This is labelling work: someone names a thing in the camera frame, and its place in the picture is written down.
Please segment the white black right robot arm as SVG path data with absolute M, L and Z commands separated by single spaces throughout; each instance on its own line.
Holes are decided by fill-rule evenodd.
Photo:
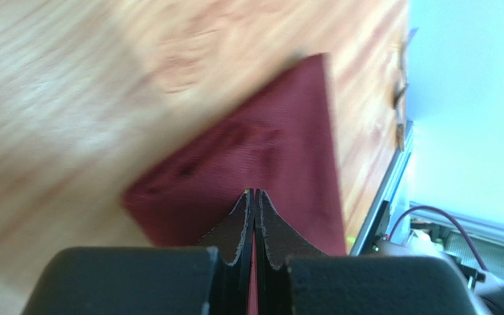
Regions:
M 437 250 L 427 236 L 420 238 L 412 232 L 406 241 L 399 244 L 392 242 L 392 236 L 387 236 L 374 243 L 373 253 L 383 257 L 417 257 L 439 261 L 448 271 L 436 274 L 441 277 L 450 275 L 454 284 L 461 288 L 460 297 L 453 299 L 455 302 L 471 303 L 471 314 L 504 314 L 504 281 L 481 268 L 477 272 L 484 275 L 484 280 L 472 288 L 458 264 L 449 255 Z

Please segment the dark red cloth napkin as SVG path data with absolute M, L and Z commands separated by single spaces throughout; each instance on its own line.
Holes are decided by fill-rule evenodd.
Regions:
M 126 191 L 123 202 L 154 248 L 195 246 L 246 191 L 254 193 L 248 312 L 257 310 L 256 195 L 323 253 L 345 253 L 329 118 L 326 57 L 317 54 L 249 98 Z

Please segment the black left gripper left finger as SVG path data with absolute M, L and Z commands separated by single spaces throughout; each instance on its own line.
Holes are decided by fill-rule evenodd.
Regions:
M 254 193 L 195 246 L 71 247 L 44 268 L 24 314 L 247 314 Z

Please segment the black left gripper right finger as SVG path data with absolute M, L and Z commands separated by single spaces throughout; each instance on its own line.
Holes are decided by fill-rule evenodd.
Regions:
M 440 262 L 417 257 L 330 256 L 256 195 L 259 314 L 471 314 Z

